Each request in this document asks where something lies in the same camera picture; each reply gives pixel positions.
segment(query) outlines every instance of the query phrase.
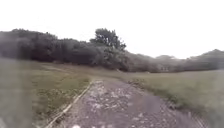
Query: green grass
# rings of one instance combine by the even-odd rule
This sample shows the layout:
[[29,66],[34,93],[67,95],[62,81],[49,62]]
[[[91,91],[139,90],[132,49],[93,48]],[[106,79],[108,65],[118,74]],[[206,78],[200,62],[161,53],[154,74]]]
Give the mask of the green grass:
[[48,63],[0,59],[0,65],[0,89],[7,92],[0,94],[9,102],[19,102],[8,103],[18,111],[31,111],[25,113],[30,113],[33,122],[50,120],[90,81],[84,74],[58,70]]
[[202,116],[213,128],[224,125],[223,70],[123,73],[68,64],[4,60],[0,61],[0,84],[7,85],[5,88],[22,88],[31,92],[27,95],[31,97],[35,120],[43,120],[56,113],[83,91],[90,78],[115,78],[172,101],[176,104],[175,109],[190,110]]
[[132,83],[191,110],[213,128],[224,121],[224,71],[135,74]]

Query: tree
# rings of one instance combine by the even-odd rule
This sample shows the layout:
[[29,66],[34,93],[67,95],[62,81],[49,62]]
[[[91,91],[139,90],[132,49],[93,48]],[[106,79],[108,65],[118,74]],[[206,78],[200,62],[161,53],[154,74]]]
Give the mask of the tree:
[[95,38],[90,40],[99,46],[107,46],[123,51],[126,45],[120,41],[115,30],[110,31],[105,28],[100,28],[95,31]]

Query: paved path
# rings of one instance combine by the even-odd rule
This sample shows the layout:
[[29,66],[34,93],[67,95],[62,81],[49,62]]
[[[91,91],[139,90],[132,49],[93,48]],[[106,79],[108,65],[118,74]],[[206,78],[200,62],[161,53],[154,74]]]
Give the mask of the paved path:
[[202,128],[159,97],[119,81],[96,81],[54,127]]

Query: white sky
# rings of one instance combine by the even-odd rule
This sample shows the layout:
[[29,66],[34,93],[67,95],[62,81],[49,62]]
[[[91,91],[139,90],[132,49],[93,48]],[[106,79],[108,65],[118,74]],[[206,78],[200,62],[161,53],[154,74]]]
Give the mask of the white sky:
[[127,50],[186,58],[224,50],[223,0],[0,0],[0,30],[89,40],[115,29]]

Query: treeline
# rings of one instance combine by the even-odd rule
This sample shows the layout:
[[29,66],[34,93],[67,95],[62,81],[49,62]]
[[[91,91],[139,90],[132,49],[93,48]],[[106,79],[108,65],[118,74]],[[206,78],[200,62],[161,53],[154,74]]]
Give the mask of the treeline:
[[172,56],[132,54],[125,50],[115,31],[97,29],[89,42],[58,39],[55,35],[15,29],[0,32],[0,55],[43,62],[99,66],[127,72],[181,72],[224,68],[224,52],[214,50],[201,56],[176,59]]

